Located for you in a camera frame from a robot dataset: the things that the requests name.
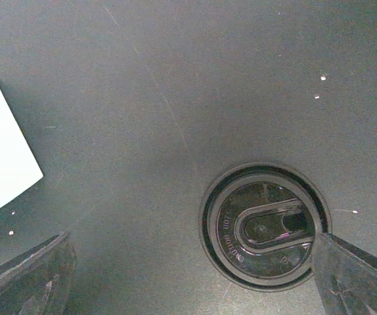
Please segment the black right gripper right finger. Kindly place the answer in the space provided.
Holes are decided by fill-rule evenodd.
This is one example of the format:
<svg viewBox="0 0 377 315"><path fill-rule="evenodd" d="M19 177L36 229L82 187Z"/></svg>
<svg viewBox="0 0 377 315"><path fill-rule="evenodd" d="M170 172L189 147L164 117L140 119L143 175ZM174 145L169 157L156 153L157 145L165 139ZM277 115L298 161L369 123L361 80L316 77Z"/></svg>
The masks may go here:
<svg viewBox="0 0 377 315"><path fill-rule="evenodd" d="M312 271L327 314L377 314L377 257L333 234L318 233Z"/></svg>

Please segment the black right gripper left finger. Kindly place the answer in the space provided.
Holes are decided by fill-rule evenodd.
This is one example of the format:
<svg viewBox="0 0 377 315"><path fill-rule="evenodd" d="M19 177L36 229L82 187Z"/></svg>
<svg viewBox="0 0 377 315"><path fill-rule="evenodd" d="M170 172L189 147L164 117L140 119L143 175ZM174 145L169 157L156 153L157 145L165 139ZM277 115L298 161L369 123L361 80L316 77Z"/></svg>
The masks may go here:
<svg viewBox="0 0 377 315"><path fill-rule="evenodd" d="M0 265L0 314L62 314L76 272L70 233Z"/></svg>

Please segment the black cup lid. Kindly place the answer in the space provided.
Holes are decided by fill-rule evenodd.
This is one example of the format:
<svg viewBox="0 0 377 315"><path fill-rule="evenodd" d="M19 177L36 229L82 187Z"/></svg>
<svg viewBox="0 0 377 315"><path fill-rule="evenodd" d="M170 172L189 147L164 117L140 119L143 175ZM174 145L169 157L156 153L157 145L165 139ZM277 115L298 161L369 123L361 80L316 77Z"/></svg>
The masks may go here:
<svg viewBox="0 0 377 315"><path fill-rule="evenodd" d="M251 161L226 169L200 206L208 259L228 280L253 291L286 291L310 279L316 236L331 229L317 187L278 163Z"/></svg>

